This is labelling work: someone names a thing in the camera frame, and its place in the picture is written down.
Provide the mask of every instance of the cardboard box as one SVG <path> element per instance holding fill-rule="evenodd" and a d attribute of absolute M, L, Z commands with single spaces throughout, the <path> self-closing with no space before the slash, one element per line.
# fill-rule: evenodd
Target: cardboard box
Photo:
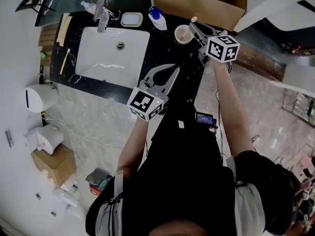
<path fill-rule="evenodd" d="M 219 0 L 155 0 L 164 13 L 233 31 L 246 11 L 246 0 L 231 0 L 231 4 Z"/>
<path fill-rule="evenodd" d="M 55 148 L 52 155 L 44 150 L 35 150 L 31 156 L 36 167 L 41 172 L 47 170 L 48 178 L 52 178 L 58 187 L 61 187 L 75 173 L 73 151 L 62 144 Z"/>

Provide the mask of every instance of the white sink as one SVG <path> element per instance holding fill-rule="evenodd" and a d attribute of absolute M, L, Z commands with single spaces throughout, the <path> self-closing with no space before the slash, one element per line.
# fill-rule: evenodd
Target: white sink
<path fill-rule="evenodd" d="M 75 73 L 85 77 L 134 88 L 150 34 L 147 31 L 97 27 L 84 28 Z"/>

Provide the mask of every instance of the soap dish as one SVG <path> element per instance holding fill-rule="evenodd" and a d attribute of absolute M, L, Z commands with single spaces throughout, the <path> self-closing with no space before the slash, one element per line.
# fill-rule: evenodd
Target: soap dish
<path fill-rule="evenodd" d="M 124 27 L 139 27 L 142 24 L 143 16 L 139 12 L 126 12 L 120 21 Z"/>

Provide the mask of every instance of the wooden board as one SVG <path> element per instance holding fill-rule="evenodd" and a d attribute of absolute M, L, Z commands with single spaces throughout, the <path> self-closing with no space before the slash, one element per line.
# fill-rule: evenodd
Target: wooden board
<path fill-rule="evenodd" d="M 58 29 L 58 24 L 54 24 L 54 25 L 50 25 L 50 26 L 44 26 L 42 28 L 42 31 L 46 31 L 46 30 L 57 30 Z"/>
<path fill-rule="evenodd" d="M 235 63 L 271 81 L 282 82 L 284 78 L 283 67 L 243 44 Z"/>
<path fill-rule="evenodd" d="M 39 41 L 47 41 L 47 40 L 55 40 L 56 35 L 50 35 L 50 36 L 41 36 L 39 38 Z"/>
<path fill-rule="evenodd" d="M 57 30 L 56 29 L 52 29 L 52 30 L 46 30 L 46 31 L 42 31 L 40 36 L 55 36 L 57 34 Z"/>
<path fill-rule="evenodd" d="M 40 60 L 40 64 L 44 67 L 50 67 L 51 56 L 57 34 L 58 24 L 45 26 L 42 28 L 38 46 L 42 46 L 42 52 L 46 54 L 45 59 Z"/>
<path fill-rule="evenodd" d="M 53 46 L 54 43 L 54 40 L 39 41 L 38 46 Z"/>

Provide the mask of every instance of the tiled floor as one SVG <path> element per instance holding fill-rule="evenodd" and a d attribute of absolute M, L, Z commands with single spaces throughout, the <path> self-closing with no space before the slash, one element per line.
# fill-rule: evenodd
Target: tiled floor
<path fill-rule="evenodd" d="M 285 157 L 284 166 L 291 168 L 297 177 L 301 174 L 298 161 L 303 154 L 312 154 L 315 147 L 315 130 L 289 113 L 281 110 L 283 89 L 275 87 L 258 75 L 236 65 L 231 72 L 232 81 L 242 99 L 251 125 L 251 135 L 260 135 L 256 150 L 272 160 Z M 218 102 L 215 98 L 216 81 L 212 70 L 204 72 L 196 108 L 200 112 L 218 118 Z M 60 99 L 57 105 L 46 111 L 47 117 L 62 121 L 74 132 L 50 121 L 64 133 L 64 144 L 74 150 L 77 165 L 77 181 L 81 192 L 81 204 L 88 208 L 95 196 L 89 192 L 85 177 L 95 167 L 114 173 L 120 155 L 135 119 L 126 105 L 103 99 L 66 86 L 58 85 Z M 149 125 L 148 144 L 161 116 L 155 116 Z M 223 135 L 223 152 L 230 155 Z"/>

